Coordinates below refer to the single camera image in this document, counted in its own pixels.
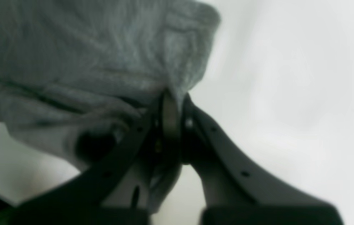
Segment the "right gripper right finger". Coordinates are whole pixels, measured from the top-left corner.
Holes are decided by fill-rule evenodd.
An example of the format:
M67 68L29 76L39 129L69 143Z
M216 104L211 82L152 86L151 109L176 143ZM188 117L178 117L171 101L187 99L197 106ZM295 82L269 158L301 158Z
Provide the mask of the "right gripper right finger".
M163 151L201 179L201 225L343 225L332 204L256 164L189 96L179 109L169 91L162 95L161 126Z

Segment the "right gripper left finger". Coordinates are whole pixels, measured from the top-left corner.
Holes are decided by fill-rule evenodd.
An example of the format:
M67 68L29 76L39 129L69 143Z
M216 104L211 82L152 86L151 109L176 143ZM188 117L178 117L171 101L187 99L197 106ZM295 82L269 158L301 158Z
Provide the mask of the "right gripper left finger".
M147 225L171 191L171 94L70 182L0 212L0 225Z

